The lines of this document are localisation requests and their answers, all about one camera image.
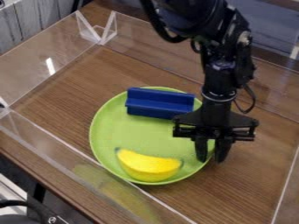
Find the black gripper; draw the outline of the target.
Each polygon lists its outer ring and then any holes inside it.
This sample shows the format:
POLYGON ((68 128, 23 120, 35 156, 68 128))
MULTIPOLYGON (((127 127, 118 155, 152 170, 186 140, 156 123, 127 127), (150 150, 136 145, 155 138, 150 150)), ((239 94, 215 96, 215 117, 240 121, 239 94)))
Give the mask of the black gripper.
POLYGON ((236 141, 253 141, 259 121, 231 110, 231 102, 203 99, 200 107, 174 119, 174 137, 195 140, 196 158, 208 157, 208 139, 215 139, 215 160, 222 163, 236 141))

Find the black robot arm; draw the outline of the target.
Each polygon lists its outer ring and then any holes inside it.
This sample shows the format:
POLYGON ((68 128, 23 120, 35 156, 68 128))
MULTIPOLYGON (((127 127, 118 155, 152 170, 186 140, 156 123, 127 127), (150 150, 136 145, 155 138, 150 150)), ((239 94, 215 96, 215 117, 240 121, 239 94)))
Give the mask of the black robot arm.
POLYGON ((191 41, 200 55, 204 83, 200 107, 174 118, 172 135, 195 143, 196 158, 206 161, 208 141, 215 141, 215 160, 223 162, 238 141, 255 139, 259 121, 249 109, 234 112, 238 90, 250 95, 257 70, 251 57, 249 21, 226 0, 139 0, 151 25, 170 43, 191 41))

